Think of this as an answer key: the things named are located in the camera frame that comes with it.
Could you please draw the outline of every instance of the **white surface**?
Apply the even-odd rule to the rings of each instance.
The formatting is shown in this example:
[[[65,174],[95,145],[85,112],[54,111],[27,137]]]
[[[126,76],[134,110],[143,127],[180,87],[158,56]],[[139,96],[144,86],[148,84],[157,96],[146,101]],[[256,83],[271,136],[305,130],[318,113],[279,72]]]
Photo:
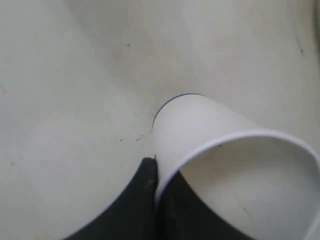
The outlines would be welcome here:
[[[1,0],[1,239],[56,240],[96,217],[153,156],[153,114],[181,93],[320,152],[313,6]]]
[[[257,240],[302,240],[320,209],[319,156],[200,95],[167,103],[154,121],[159,201],[182,174],[221,217]]]

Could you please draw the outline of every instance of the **black object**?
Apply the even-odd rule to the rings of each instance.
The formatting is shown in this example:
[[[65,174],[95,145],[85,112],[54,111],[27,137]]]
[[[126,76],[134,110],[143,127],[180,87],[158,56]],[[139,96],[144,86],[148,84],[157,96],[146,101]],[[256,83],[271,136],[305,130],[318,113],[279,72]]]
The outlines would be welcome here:
[[[211,211],[180,172],[162,195],[157,229],[160,240],[252,240]]]
[[[144,158],[122,194],[92,223],[66,240],[154,240],[157,162]]]

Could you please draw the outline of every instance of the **black plastic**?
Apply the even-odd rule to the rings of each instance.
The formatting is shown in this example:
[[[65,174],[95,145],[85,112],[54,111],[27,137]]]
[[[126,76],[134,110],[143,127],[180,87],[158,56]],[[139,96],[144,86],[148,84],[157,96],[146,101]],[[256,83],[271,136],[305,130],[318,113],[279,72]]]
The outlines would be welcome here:
[[[162,195],[157,229],[159,240],[252,240],[211,211],[180,172]]]
[[[157,162],[142,160],[117,200],[97,219],[66,240],[154,240]]]

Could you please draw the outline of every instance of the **white paper cup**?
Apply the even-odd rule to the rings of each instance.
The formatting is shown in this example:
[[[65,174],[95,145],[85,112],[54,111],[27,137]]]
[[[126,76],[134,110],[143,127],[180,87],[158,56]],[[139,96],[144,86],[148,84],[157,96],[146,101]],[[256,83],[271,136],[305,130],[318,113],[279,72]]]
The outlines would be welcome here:
[[[297,137],[186,94],[159,110],[153,140],[157,203],[177,171],[194,160],[182,171],[187,182],[209,208],[247,235],[309,240],[317,227],[319,157]]]

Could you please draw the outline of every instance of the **paper cup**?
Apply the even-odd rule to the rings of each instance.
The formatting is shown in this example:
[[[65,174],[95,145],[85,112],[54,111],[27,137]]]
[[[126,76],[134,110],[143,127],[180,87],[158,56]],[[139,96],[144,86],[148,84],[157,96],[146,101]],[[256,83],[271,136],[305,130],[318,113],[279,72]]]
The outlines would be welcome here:
[[[192,161],[182,174],[195,193],[245,234],[301,240],[315,229],[319,157],[297,137],[258,126],[207,97],[186,94],[159,110],[153,140],[157,203],[175,173]]]

